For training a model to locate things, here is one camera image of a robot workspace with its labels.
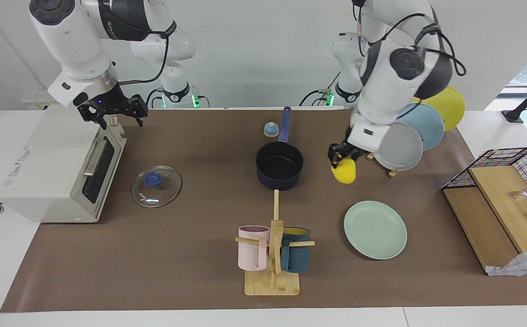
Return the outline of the yellow lemon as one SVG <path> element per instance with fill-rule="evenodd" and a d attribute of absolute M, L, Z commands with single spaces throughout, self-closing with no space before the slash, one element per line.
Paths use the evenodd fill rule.
<path fill-rule="evenodd" d="M 334 178 L 342 184 L 352 184 L 357 178 L 356 162 L 351 158 L 344 158 L 338 166 L 331 167 Z"/>

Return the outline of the glass lid with blue knob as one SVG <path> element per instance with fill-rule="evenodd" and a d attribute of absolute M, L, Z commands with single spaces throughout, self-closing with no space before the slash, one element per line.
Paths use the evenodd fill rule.
<path fill-rule="evenodd" d="M 143 170 L 131 185 L 135 203 L 158 208 L 174 201 L 182 189 L 182 177 L 170 166 L 157 165 Z"/>

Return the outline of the wooden plate rack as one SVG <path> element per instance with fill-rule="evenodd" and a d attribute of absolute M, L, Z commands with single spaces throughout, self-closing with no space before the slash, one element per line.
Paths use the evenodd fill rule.
<path fill-rule="evenodd" d="M 396 158 L 390 158 L 380 153 L 368 153 L 367 160 L 376 161 L 383 169 L 386 169 L 389 178 L 394 178 L 404 167 L 404 164 L 398 163 Z"/>

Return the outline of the grey plate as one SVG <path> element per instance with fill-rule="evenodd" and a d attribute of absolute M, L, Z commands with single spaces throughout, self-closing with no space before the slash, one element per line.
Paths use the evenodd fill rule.
<path fill-rule="evenodd" d="M 423 144 L 417 131 L 409 125 L 394 122 L 374 153 L 380 165 L 399 172 L 413 169 L 423 154 Z"/>

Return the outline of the mint green plate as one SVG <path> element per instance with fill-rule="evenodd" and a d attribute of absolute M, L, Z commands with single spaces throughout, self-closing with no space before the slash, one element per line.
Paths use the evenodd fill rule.
<path fill-rule="evenodd" d="M 403 218 L 385 203 L 361 201 L 345 213 L 343 228 L 353 248 L 370 259 L 392 259 L 408 241 Z"/>

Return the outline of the light blue plate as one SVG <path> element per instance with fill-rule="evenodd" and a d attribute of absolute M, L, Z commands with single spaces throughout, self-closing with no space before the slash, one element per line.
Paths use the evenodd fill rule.
<path fill-rule="evenodd" d="M 397 121 L 409 125 L 421 137 L 423 150 L 433 149 L 444 135 L 444 121 L 433 107 L 420 102 L 406 105 Z"/>

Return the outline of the yellow plate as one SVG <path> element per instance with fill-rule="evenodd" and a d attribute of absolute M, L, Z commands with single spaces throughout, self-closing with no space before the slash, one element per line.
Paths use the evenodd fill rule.
<path fill-rule="evenodd" d="M 429 99 L 413 98 L 413 102 L 421 102 L 434 108 L 444 121 L 444 131 L 456 128 L 465 115 L 466 104 L 461 93 L 452 86 Z"/>

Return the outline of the white toaster oven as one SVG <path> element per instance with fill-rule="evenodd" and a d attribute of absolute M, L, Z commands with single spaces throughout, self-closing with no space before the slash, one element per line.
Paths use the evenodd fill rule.
<path fill-rule="evenodd" d="M 127 141 L 117 116 L 103 125 L 52 105 L 0 186 L 0 202 L 37 223 L 95 223 Z"/>

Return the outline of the white power strip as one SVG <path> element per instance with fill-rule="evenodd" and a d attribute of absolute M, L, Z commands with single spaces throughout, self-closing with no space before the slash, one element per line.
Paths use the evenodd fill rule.
<path fill-rule="evenodd" d="M 22 97 L 22 103 L 28 110 L 46 110 L 52 105 L 59 104 L 45 89 L 25 93 Z"/>

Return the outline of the dark teal mug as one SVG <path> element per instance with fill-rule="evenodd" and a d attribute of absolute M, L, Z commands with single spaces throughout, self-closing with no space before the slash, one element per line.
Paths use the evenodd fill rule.
<path fill-rule="evenodd" d="M 307 228 L 285 227 L 280 249 L 280 267 L 288 273 L 305 273 L 309 267 L 309 246 L 291 247 L 291 242 L 311 240 L 311 232 Z"/>

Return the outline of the brown table mat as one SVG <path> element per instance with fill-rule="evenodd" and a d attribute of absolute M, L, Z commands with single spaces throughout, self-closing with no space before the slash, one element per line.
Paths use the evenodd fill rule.
<path fill-rule="evenodd" d="M 277 110 L 154 110 L 127 136 L 93 225 L 39 226 L 2 312 L 206 310 L 527 305 L 527 275 L 488 277 L 442 186 L 473 157 L 452 130 L 419 164 L 389 178 L 357 161 L 357 180 L 334 180 L 327 150 L 343 139 L 347 110 L 293 110 L 290 141 L 304 166 L 280 194 L 279 217 L 311 230 L 316 244 L 297 296 L 244 294 L 235 237 L 242 225 L 269 225 L 273 192 L 257 180 L 255 155 Z M 158 208 L 135 203 L 131 185 L 151 166 L 174 168 L 182 189 Z M 392 259 L 370 259 L 349 244 L 344 216 L 361 201 L 392 207 L 408 241 Z"/>

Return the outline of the wooden mug tree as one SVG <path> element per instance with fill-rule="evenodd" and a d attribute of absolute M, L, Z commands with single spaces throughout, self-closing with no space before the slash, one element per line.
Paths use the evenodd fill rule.
<path fill-rule="evenodd" d="M 236 236 L 235 242 L 258 246 L 258 254 L 266 250 L 266 269 L 245 271 L 244 294 L 247 296 L 297 296 L 300 294 L 299 274 L 282 271 L 281 248 L 284 224 L 279 219 L 278 189 L 274 190 L 273 219 L 268 240 Z"/>

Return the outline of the dark wooden shelf board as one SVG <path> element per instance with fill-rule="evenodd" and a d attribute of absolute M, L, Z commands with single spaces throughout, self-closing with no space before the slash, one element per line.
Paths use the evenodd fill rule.
<path fill-rule="evenodd" d="M 501 275 L 502 267 L 518 254 L 505 228 L 479 188 L 443 189 L 463 232 L 488 276 Z"/>

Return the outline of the light wooden shelf board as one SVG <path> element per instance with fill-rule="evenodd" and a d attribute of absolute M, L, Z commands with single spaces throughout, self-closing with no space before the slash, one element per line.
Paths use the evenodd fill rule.
<path fill-rule="evenodd" d="M 484 166 L 468 172 L 517 252 L 527 252 L 527 204 L 517 196 L 527 182 L 519 171 L 515 166 Z"/>

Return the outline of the white patterned paper bag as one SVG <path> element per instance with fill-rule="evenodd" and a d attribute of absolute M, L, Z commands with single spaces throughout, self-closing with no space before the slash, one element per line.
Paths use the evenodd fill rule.
<path fill-rule="evenodd" d="M 527 252 L 517 255 L 503 267 L 485 266 L 486 275 L 490 277 L 511 276 L 521 277 L 527 274 Z"/>

